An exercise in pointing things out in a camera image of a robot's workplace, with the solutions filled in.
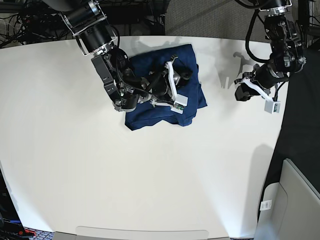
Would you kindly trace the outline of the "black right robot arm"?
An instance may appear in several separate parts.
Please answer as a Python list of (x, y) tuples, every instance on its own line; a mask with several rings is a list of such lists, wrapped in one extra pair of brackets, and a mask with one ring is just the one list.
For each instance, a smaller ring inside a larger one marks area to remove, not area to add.
[(91, 62), (103, 87), (118, 112), (133, 112), (137, 104), (149, 102), (153, 107), (169, 107), (182, 114), (188, 97), (178, 93), (191, 77), (187, 68), (174, 66), (176, 54), (166, 58), (161, 67), (138, 77), (125, 51), (120, 48), (119, 31), (110, 25), (97, 0), (47, 0), (45, 3), (60, 16), (75, 38), (84, 56)]

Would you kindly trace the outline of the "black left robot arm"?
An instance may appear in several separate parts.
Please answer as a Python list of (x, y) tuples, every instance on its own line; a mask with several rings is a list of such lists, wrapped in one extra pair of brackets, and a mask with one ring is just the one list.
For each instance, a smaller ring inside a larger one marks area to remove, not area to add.
[[(256, 62), (251, 72), (244, 72), (234, 81), (237, 85), (235, 99), (246, 102), (254, 96), (267, 101), (278, 100), (279, 89), (290, 77), (303, 70), (306, 58), (301, 38), (293, 21), (287, 18), (290, 0), (252, 0), (249, 4), (237, 1), (240, 6), (253, 10), (245, 37), (245, 50)], [(266, 38), (270, 40), (271, 54), (268, 59), (256, 57), (250, 50), (250, 38), (256, 18), (261, 12), (266, 16), (262, 21)]]

